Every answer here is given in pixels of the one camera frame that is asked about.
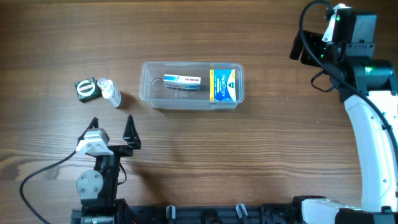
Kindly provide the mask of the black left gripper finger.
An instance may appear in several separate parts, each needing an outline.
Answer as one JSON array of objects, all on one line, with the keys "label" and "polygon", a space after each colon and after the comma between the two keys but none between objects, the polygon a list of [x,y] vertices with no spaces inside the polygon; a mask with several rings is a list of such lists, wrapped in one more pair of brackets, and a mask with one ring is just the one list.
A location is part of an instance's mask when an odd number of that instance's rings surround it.
[{"label": "black left gripper finger", "polygon": [[84,135],[86,134],[86,132],[87,132],[89,129],[95,129],[95,128],[98,128],[98,126],[99,126],[99,124],[98,124],[98,118],[97,118],[97,117],[94,117],[94,118],[91,120],[91,122],[90,122],[90,124],[88,125],[88,127],[84,130],[84,132],[81,134],[81,136],[80,136],[79,138],[80,138],[80,139],[83,139]]},{"label": "black left gripper finger", "polygon": [[123,134],[123,139],[127,142],[127,145],[131,148],[141,148],[141,140],[136,131],[134,120],[132,115],[127,117],[127,123]]}]

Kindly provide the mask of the white Panadol box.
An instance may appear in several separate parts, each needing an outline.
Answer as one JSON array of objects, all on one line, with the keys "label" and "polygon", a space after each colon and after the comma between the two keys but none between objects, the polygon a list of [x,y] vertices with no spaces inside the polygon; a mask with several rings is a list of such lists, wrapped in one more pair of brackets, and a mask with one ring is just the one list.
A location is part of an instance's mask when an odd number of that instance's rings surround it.
[{"label": "white Panadol box", "polygon": [[201,87],[200,77],[165,74],[163,81],[164,85],[168,88],[177,88],[182,90],[199,90]]}]

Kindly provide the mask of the blue VapoDrops box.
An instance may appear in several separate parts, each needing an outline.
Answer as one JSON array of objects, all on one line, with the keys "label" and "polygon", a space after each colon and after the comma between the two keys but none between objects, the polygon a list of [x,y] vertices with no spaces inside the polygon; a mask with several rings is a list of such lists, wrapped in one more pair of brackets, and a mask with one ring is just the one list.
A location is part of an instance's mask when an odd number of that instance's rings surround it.
[{"label": "blue VapoDrops box", "polygon": [[210,70],[210,101],[236,101],[236,70]]}]

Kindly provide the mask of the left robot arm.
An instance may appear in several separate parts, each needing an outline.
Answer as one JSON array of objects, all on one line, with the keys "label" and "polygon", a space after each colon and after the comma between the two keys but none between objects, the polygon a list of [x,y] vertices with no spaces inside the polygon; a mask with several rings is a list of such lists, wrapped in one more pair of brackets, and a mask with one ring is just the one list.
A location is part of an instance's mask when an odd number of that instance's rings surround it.
[{"label": "left robot arm", "polygon": [[75,152],[94,157],[95,165],[77,179],[81,210],[72,211],[72,223],[139,223],[127,202],[116,198],[118,186],[122,184],[119,173],[125,171],[121,158],[131,157],[133,150],[141,148],[131,115],[127,117],[123,140],[125,144],[110,146],[109,136],[99,127],[98,118],[93,118],[78,138]]}]

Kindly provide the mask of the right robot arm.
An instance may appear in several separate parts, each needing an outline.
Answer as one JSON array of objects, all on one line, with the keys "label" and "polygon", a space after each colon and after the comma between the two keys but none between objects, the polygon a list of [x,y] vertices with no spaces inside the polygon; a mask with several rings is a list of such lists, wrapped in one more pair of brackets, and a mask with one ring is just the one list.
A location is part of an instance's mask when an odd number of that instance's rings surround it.
[{"label": "right robot arm", "polygon": [[356,139],[362,178],[360,207],[323,197],[296,197],[301,223],[397,223],[397,78],[374,60],[367,38],[327,43],[298,32],[290,58],[322,68],[338,90]]}]

